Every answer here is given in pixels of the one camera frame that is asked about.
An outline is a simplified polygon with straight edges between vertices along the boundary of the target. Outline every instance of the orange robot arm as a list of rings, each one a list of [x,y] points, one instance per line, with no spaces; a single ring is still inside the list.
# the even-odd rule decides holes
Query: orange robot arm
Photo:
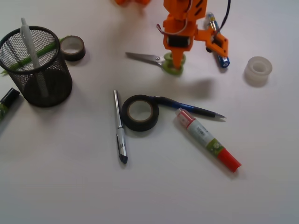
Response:
[[[193,40],[205,41],[206,46],[223,57],[228,56],[228,40],[212,29],[198,30],[196,20],[206,16],[207,0],[164,0],[164,7],[169,12],[163,22],[164,46],[172,52],[173,65],[181,68],[185,51],[190,51]]]

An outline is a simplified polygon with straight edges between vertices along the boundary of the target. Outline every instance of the green scissor handle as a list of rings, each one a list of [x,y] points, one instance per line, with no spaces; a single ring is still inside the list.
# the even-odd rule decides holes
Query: green scissor handle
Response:
[[[162,68],[167,73],[172,74],[172,75],[181,75],[183,73],[183,70],[184,70],[183,64],[185,64],[185,61],[186,61],[185,55],[183,55],[182,66],[179,70],[173,66],[171,53],[167,53],[166,55],[164,55],[164,59],[165,59],[165,62],[162,64]]]

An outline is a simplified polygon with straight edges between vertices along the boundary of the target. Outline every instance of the pen holder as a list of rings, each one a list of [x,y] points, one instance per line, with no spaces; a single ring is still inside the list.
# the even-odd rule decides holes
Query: pen holder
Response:
[[[40,67],[34,68],[20,29],[0,41],[0,66],[8,72],[30,104],[55,106],[63,102],[72,89],[72,79],[60,51],[59,39],[46,28],[29,28]]]

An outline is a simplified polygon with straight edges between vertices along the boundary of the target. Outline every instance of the tape roll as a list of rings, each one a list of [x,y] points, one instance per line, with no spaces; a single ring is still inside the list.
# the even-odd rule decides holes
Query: tape roll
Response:
[[[136,120],[130,115],[130,106],[137,102],[137,101],[144,101],[150,105],[151,114],[145,120]],[[124,124],[131,130],[137,132],[144,132],[153,128],[159,117],[159,107],[156,102],[154,102],[149,96],[145,95],[135,95],[128,98],[124,104],[122,105],[121,109],[121,119]]]
[[[67,36],[62,39],[60,49],[64,59],[70,62],[82,59],[86,53],[84,42],[78,36]]]

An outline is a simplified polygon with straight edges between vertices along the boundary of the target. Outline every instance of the pen clip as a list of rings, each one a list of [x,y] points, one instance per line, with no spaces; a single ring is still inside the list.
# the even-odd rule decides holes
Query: pen clip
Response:
[[[119,141],[118,141],[118,134],[116,134],[116,143],[117,143],[118,155],[120,155],[121,151],[120,151],[120,144],[119,144]]]

